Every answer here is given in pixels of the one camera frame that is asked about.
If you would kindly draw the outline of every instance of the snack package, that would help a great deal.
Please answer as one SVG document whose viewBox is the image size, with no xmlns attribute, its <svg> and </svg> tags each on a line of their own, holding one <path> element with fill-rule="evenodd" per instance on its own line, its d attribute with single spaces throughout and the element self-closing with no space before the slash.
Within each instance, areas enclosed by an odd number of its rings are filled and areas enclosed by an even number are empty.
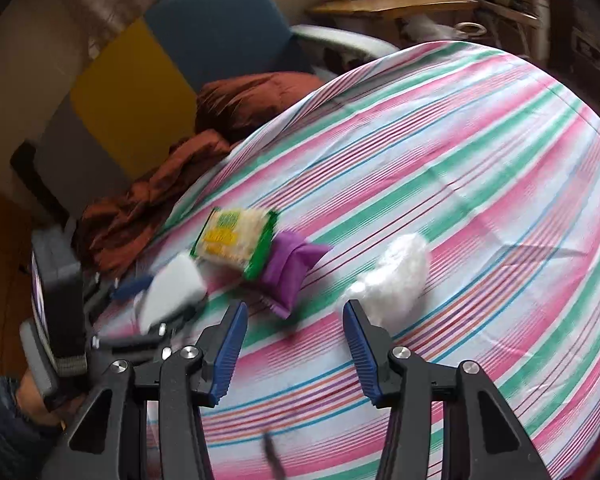
<svg viewBox="0 0 600 480">
<path fill-rule="evenodd" d="M 240 270 L 255 280 L 267 261 L 278 213 L 214 208 L 191 251 L 194 257 Z"/>
</svg>

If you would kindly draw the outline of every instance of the chair armrest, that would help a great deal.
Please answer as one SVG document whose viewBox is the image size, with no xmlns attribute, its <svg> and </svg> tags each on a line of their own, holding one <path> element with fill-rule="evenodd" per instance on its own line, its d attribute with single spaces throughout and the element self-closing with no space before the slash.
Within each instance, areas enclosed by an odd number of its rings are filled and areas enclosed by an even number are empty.
<svg viewBox="0 0 600 480">
<path fill-rule="evenodd" d="M 314 41 L 322 46 L 344 48 L 370 59 L 388 56 L 400 49 L 378 38 L 348 30 L 319 27 L 317 25 L 294 25 L 291 32 L 300 40 Z"/>
</svg>

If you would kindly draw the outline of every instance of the pillow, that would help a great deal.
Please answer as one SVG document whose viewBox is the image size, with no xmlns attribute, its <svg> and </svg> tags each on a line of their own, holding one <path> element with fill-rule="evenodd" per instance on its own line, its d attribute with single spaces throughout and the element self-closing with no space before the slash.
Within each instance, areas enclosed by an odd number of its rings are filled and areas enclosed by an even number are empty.
<svg viewBox="0 0 600 480">
<path fill-rule="evenodd" d="M 196 131 L 212 128 L 230 144 L 239 142 L 320 86 L 317 76 L 300 72 L 245 75 L 207 83 L 198 95 Z"/>
</svg>

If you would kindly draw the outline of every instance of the metal screw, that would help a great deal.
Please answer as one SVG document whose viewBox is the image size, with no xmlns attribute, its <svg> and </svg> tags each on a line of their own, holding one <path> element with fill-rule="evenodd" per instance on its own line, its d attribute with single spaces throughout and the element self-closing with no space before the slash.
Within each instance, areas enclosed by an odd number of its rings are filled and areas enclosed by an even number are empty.
<svg viewBox="0 0 600 480">
<path fill-rule="evenodd" d="M 411 350 L 406 346 L 397 346 L 391 350 L 391 353 L 398 359 L 408 359 L 411 356 Z"/>
<path fill-rule="evenodd" d="M 118 359 L 117 361 L 113 361 L 111 363 L 111 369 L 117 374 L 121 374 L 127 368 L 129 368 L 129 363 L 127 363 L 124 359 Z"/>
<path fill-rule="evenodd" d="M 195 346 L 185 346 L 182 350 L 180 350 L 180 355 L 185 359 L 193 359 L 194 357 L 197 357 L 199 353 L 200 350 L 198 350 Z"/>
<path fill-rule="evenodd" d="M 475 375 L 480 371 L 480 366 L 474 361 L 465 361 L 462 363 L 462 370 L 468 374 Z"/>
</svg>

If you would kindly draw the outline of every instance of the striped bedsheet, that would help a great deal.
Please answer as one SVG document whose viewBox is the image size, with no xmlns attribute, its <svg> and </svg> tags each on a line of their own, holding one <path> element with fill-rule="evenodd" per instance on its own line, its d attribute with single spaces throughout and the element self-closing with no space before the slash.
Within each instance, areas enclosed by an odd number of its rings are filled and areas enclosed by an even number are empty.
<svg viewBox="0 0 600 480">
<path fill-rule="evenodd" d="M 394 339 L 425 359 L 477 360 L 552 478 L 600 432 L 600 119 L 570 90 L 499 50 L 435 42 L 323 86 L 253 134 L 190 190 L 138 271 L 190 247 L 213 206 L 270 207 L 280 227 L 334 246 L 282 321 L 253 303 L 228 395 L 203 424 L 217 479 L 373 478 L 387 410 L 363 396 L 341 294 L 389 241 L 420 232 L 431 268 Z M 218 322 L 238 276 L 202 265 Z M 111 321 L 122 330 L 125 313 Z M 150 435 L 157 438 L 155 406 Z M 440 477 L 432 407 L 429 477 Z M 155 449 L 152 455 L 155 460 Z M 152 471 L 158 475 L 158 465 Z"/>
</svg>

